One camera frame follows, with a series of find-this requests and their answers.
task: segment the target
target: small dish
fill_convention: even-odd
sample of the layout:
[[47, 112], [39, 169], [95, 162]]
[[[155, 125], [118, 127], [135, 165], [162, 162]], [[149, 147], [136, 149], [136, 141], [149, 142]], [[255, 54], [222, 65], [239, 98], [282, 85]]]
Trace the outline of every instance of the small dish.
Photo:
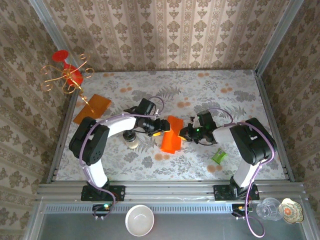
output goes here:
[[125, 216], [125, 226], [130, 234], [142, 237], [148, 234], [155, 223], [155, 216], [145, 205], [133, 206]]
[[283, 212], [283, 219], [289, 224], [301, 223], [304, 220], [304, 214], [302, 206], [296, 201], [292, 201], [290, 198], [283, 199], [281, 203]]

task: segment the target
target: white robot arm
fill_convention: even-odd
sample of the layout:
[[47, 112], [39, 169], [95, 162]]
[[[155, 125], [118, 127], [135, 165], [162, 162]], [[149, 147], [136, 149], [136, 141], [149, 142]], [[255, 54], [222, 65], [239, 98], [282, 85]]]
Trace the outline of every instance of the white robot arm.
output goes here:
[[[234, 199], [243, 196], [259, 164], [272, 155], [266, 141], [258, 132], [247, 125], [233, 123], [217, 127], [208, 110], [198, 113], [197, 117], [192, 117], [191, 120], [192, 123], [189, 123], [179, 133], [179, 136], [185, 141], [198, 144], [201, 139], [206, 139], [207, 142], [212, 144], [236, 143], [242, 161], [238, 170], [230, 179], [229, 189]], [[256, 118], [251, 118], [245, 122], [257, 128], [270, 142], [273, 151], [277, 151], [276, 142]]]
[[[149, 117], [155, 104], [148, 99], [143, 98], [138, 106], [125, 110], [118, 117], [111, 117], [105, 123], [99, 124], [91, 133], [85, 144], [82, 153], [81, 165], [88, 180], [99, 188], [108, 187], [108, 177], [106, 176], [101, 157], [104, 154], [107, 139], [117, 133], [130, 131], [134, 128], [141, 127], [149, 136], [159, 132], [170, 130], [170, 124], [167, 120], [159, 118], [150, 119]], [[80, 157], [82, 145], [90, 129], [97, 123], [91, 117], [85, 117], [79, 125], [77, 131], [69, 143], [69, 149], [76, 158]]]
[[[109, 138], [117, 133], [133, 129], [135, 127], [136, 120], [137, 119], [133, 116], [124, 116], [118, 119], [107, 121], [104, 124], [109, 128], [109, 133], [107, 137]], [[102, 188], [108, 182], [108, 178], [102, 167], [101, 159], [99, 159], [94, 164], [86, 164], [83, 171], [86, 171], [87, 175], [90, 177], [93, 184], [95, 184], [99, 188]]]

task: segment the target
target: green packet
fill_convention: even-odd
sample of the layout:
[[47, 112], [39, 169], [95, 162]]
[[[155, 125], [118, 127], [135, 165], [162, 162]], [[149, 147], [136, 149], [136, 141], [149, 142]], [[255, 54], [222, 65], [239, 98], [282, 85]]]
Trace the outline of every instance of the green packet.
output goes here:
[[226, 154], [221, 148], [219, 148], [211, 159], [215, 161], [217, 164], [220, 164], [227, 155], [228, 154]]

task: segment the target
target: floral tablecloth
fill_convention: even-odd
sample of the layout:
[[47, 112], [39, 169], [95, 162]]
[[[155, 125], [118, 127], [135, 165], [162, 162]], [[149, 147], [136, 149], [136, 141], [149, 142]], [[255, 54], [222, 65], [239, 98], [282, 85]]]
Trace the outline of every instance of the floral tablecloth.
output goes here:
[[[229, 111], [236, 122], [256, 117], [271, 132], [251, 70], [95, 73], [85, 79], [82, 86], [89, 99], [98, 94], [112, 100], [104, 118], [137, 106], [142, 98], [159, 96], [165, 102], [161, 118], [173, 115], [184, 119], [185, 126], [196, 113], [219, 107]], [[159, 100], [152, 101], [161, 106]], [[78, 98], [73, 118], [83, 107], [84, 103]], [[212, 115], [217, 126], [230, 121], [224, 113], [213, 111]], [[79, 160], [68, 149], [77, 127], [71, 122], [56, 180], [85, 179]], [[228, 180], [241, 161], [233, 142], [213, 146], [183, 142], [180, 151], [168, 154], [160, 150], [162, 136], [149, 137], [138, 133], [138, 138], [139, 146], [133, 150], [124, 144], [120, 133], [108, 139], [102, 165], [110, 180]], [[228, 154], [220, 165], [211, 160], [218, 148]], [[264, 180], [284, 178], [278, 154], [257, 176], [257, 179]]]

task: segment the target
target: decorative plate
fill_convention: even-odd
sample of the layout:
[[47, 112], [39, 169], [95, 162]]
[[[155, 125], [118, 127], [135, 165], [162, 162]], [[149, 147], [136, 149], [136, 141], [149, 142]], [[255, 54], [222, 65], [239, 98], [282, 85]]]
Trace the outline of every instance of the decorative plate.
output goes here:
[[290, 198], [283, 199], [279, 211], [283, 212], [283, 219], [289, 224], [301, 223], [304, 220], [302, 206]]

